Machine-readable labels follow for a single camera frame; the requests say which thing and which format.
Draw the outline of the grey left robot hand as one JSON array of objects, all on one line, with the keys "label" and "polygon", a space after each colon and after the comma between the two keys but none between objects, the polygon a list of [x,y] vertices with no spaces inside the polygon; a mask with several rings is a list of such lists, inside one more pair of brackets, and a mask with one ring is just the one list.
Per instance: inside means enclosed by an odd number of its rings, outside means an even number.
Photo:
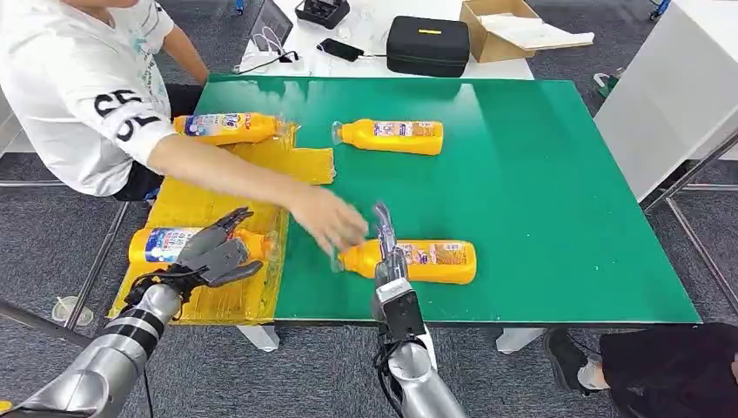
[{"label": "grey left robot hand", "polygon": [[186,241],[172,265],[193,272],[198,282],[208,287],[255,275],[265,263],[249,260],[251,251],[234,235],[236,227],[252,215],[247,207],[239,207],[201,229]]}]

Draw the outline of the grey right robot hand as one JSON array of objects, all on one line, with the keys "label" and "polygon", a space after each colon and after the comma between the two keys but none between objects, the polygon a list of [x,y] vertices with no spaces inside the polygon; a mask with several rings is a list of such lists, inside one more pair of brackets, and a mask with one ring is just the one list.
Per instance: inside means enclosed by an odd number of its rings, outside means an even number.
[{"label": "grey right robot hand", "polygon": [[407,279],[406,256],[398,246],[398,240],[387,206],[378,202],[373,211],[377,217],[377,240],[379,241],[380,262],[375,267],[374,283],[377,288],[398,279]]}]

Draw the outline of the person's right hand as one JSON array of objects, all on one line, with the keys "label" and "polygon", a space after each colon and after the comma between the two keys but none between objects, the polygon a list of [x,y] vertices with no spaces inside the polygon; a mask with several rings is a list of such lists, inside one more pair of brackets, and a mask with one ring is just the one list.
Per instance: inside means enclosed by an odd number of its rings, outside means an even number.
[{"label": "person's right hand", "polygon": [[330,258],[361,244],[368,234],[368,223],[355,207],[320,186],[300,187],[286,208]]}]

